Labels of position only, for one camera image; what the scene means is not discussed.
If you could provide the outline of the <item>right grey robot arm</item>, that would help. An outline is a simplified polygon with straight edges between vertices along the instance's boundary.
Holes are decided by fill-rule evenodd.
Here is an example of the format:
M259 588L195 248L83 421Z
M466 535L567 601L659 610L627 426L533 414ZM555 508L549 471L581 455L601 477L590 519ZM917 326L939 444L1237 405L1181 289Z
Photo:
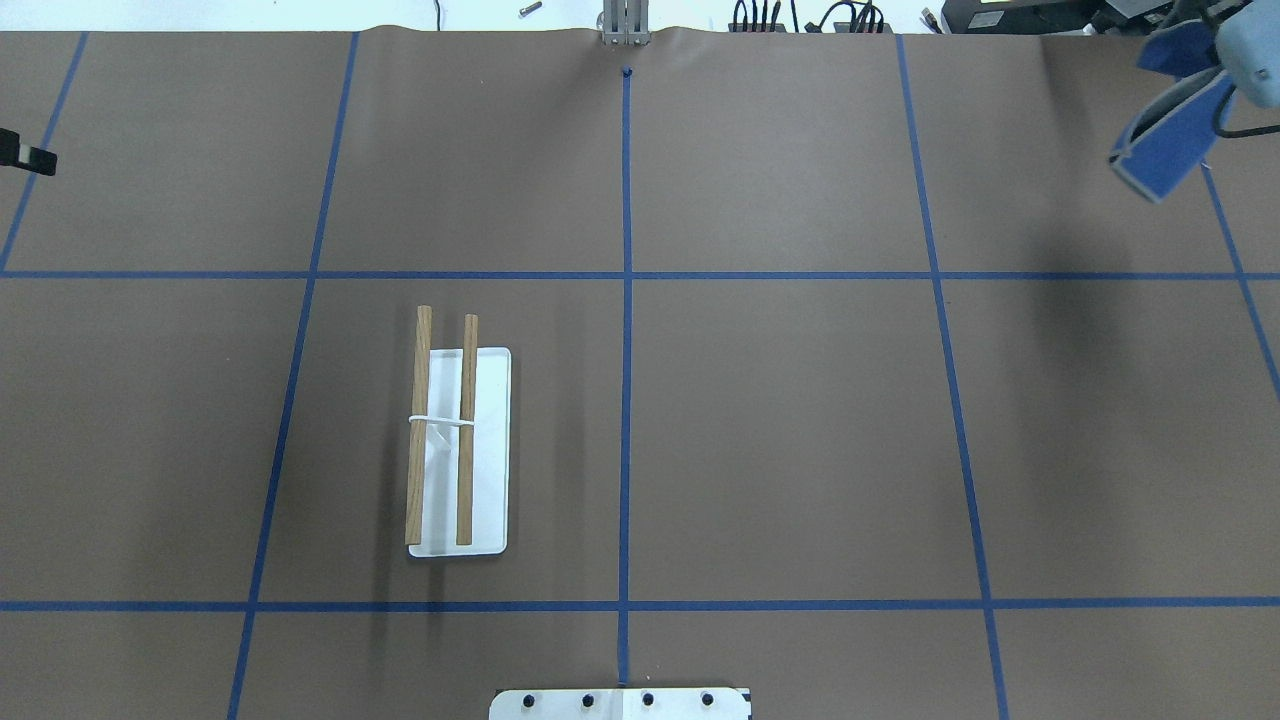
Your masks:
M1216 49L1225 72L1256 106L1277 108L1277 1L1252 1L1219 20Z

